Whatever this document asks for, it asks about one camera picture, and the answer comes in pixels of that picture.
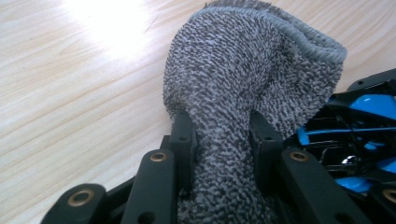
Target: wood grain surface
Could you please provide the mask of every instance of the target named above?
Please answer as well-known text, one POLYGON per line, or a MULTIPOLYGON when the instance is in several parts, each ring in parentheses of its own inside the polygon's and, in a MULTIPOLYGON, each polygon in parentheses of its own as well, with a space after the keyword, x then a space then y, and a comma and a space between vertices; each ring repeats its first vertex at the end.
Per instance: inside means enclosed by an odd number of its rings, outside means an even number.
MULTIPOLYGON (((135 175, 170 133, 163 69, 196 0, 0 1, 0 223, 135 175)), ((396 1, 273 1, 348 49, 337 91, 396 66, 396 1)))

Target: wooden table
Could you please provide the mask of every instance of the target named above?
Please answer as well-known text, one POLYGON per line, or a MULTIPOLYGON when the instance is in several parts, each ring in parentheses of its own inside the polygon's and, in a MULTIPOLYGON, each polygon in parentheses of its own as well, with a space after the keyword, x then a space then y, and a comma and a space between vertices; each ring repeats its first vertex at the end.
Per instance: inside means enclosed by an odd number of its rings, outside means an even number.
MULTIPOLYGON (((112 189, 170 133, 163 69, 196 0, 0 2, 0 223, 112 189)), ((396 66, 396 2, 273 1, 348 49, 337 91, 396 66)))

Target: table surface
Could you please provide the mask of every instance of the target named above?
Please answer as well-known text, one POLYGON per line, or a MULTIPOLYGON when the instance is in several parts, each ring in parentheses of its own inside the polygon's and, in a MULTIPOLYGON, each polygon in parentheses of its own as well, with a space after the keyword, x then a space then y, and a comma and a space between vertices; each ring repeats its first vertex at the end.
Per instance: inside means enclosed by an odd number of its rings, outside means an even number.
MULTIPOLYGON (((0 223, 112 189, 170 133, 163 69, 196 0, 0 2, 0 223)), ((396 1, 273 1, 348 49, 336 91, 396 65, 396 1)))

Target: knit fabric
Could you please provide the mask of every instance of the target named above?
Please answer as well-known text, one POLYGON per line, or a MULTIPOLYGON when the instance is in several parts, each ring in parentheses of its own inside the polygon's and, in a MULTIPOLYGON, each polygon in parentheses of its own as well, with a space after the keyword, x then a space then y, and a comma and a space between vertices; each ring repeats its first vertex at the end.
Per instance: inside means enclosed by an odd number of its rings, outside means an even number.
POLYGON ((250 111, 287 138, 327 102, 346 56, 333 39, 260 1, 221 0, 192 15, 171 45, 163 86, 171 118, 187 111, 199 144, 178 222, 275 222, 254 180, 250 111))

